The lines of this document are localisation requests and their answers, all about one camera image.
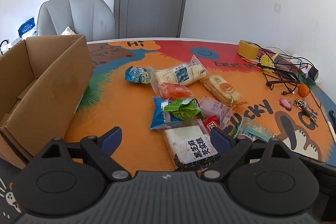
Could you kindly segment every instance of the pink snack package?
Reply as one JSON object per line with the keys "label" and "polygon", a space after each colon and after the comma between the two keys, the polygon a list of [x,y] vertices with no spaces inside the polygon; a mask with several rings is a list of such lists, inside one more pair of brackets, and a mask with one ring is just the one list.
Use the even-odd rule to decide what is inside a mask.
{"label": "pink snack package", "polygon": [[205,118],[216,115],[222,129],[226,127],[228,121],[233,115],[233,110],[230,107],[208,96],[201,99],[199,106]]}

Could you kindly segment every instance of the chair backrest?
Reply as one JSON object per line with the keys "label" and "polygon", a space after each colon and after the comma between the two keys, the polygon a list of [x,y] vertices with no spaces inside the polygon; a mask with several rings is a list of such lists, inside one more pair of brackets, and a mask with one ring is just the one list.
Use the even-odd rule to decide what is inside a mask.
{"label": "chair backrest", "polygon": [[60,35],[66,27],[86,40],[114,39],[114,18],[103,0],[49,0],[42,4],[37,35]]}

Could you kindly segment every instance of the keychain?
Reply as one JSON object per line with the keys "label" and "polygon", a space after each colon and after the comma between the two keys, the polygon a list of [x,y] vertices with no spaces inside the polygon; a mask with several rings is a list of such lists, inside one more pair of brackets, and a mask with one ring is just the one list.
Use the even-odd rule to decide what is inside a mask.
{"label": "keychain", "polygon": [[307,109],[308,103],[305,100],[302,100],[302,99],[295,100],[293,105],[297,106],[299,109],[302,109],[305,116],[309,117],[309,119],[318,127],[315,120],[311,117],[312,113]]}

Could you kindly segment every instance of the orange snack package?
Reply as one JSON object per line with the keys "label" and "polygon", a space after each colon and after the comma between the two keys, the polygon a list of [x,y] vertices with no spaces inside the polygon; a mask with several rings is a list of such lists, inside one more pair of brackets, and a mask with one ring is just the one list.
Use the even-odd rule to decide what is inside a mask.
{"label": "orange snack package", "polygon": [[178,98],[194,97],[194,94],[187,87],[166,82],[162,83],[161,86],[159,86],[159,93],[162,98],[172,98],[172,100]]}

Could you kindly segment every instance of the cracker package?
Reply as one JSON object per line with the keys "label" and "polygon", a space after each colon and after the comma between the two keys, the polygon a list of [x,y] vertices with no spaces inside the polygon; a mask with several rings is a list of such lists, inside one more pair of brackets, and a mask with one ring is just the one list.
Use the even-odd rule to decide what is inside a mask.
{"label": "cracker package", "polygon": [[153,90],[157,95],[160,94],[159,87],[163,83],[187,86],[206,77],[206,70],[195,55],[188,63],[161,70],[148,67],[147,72],[149,73]]}
{"label": "cracker package", "polygon": [[247,104],[244,97],[219,75],[210,75],[204,78],[202,83],[219,102],[231,107],[232,110],[240,105]]}
{"label": "cracker package", "polygon": [[202,172],[221,158],[200,119],[171,123],[163,137],[176,171]]}

